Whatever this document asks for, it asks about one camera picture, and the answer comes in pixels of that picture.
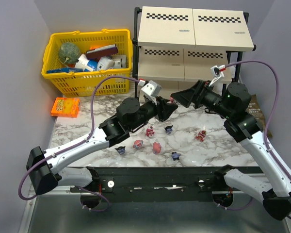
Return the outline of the pink round bunny toy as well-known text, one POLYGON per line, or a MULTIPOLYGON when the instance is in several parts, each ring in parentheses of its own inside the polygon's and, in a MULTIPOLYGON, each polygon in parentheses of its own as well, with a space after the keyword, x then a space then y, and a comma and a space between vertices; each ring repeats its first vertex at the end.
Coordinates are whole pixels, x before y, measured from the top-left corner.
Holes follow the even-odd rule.
POLYGON ((162 146, 158 142, 154 142, 152 146, 152 152, 154 154, 159 154, 162 150, 162 146))

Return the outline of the pink blue-bow bunny toy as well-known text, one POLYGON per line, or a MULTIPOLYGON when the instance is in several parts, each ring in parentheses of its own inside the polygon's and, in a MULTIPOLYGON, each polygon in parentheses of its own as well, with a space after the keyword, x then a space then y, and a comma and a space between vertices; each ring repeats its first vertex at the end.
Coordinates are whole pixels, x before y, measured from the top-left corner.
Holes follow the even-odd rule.
POLYGON ((133 148, 139 149, 143 145, 143 143, 144 143, 143 140, 136 140, 133 143, 133 148))

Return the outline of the black purple-bow cat toy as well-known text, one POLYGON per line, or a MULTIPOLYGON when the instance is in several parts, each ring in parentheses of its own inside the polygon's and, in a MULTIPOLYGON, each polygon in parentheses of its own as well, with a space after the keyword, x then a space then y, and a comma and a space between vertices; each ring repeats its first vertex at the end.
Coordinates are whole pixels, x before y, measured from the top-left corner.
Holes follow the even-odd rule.
POLYGON ((120 155, 124 155, 125 154, 125 146, 119 146, 117 148, 115 148, 115 150, 120 154, 120 155))

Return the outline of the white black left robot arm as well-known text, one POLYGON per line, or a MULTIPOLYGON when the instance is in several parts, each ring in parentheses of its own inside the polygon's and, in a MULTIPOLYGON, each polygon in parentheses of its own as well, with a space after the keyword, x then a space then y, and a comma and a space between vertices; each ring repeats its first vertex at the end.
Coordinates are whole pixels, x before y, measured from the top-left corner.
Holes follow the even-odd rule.
POLYGON ((140 104, 135 98, 126 98, 116 108, 114 116, 85 136, 52 149, 33 148, 26 170, 35 193, 42 195, 65 185, 87 187, 94 180, 92 169, 71 167, 70 164, 122 143, 130 133, 144 127, 153 117, 160 122, 166 121, 178 107, 162 97, 157 97, 156 101, 140 104))

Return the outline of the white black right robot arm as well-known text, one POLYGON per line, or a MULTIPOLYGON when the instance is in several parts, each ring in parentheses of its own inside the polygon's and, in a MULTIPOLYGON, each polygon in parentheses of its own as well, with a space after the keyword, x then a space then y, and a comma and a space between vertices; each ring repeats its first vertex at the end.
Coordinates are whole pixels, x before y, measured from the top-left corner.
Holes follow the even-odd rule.
POLYGON ((186 108, 191 104, 195 108, 205 106, 225 118, 228 134, 247 150, 268 179, 265 183, 226 165, 215 172, 216 187, 236 188, 261 202, 271 217, 283 220, 291 214, 291 170, 264 138, 259 122, 246 111, 251 95, 244 84, 237 82, 230 83, 223 96, 212 89, 207 82, 199 80, 171 97, 186 108))

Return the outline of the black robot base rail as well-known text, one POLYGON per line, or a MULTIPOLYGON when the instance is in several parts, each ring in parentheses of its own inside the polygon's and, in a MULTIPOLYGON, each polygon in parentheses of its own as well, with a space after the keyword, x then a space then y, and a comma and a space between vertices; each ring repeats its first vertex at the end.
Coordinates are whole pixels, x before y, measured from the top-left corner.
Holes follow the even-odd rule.
POLYGON ((212 194, 229 192, 223 167, 90 167, 85 186, 110 202, 212 201, 212 194))

